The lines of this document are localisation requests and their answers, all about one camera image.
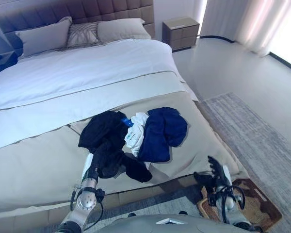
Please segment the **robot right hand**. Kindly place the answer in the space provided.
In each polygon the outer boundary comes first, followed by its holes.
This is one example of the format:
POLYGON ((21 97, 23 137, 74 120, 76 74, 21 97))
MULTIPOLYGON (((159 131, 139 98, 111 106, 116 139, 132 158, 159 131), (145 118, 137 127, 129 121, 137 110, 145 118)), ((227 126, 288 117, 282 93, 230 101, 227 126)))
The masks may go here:
POLYGON ((210 172, 194 172, 196 182, 205 187, 207 193, 213 193, 217 188, 221 190, 225 186, 231 186, 232 181, 227 166, 221 165, 215 158, 208 156, 210 172))

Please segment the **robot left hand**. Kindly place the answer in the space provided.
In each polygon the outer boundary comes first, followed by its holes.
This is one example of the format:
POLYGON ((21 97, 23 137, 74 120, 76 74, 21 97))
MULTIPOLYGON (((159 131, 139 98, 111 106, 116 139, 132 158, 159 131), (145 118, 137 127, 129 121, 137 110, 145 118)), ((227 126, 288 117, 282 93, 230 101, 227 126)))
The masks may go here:
POLYGON ((84 164, 81 181, 83 182, 85 179, 89 178, 95 179, 97 181, 98 168, 99 168, 98 158, 95 157, 92 153, 88 154, 84 164))

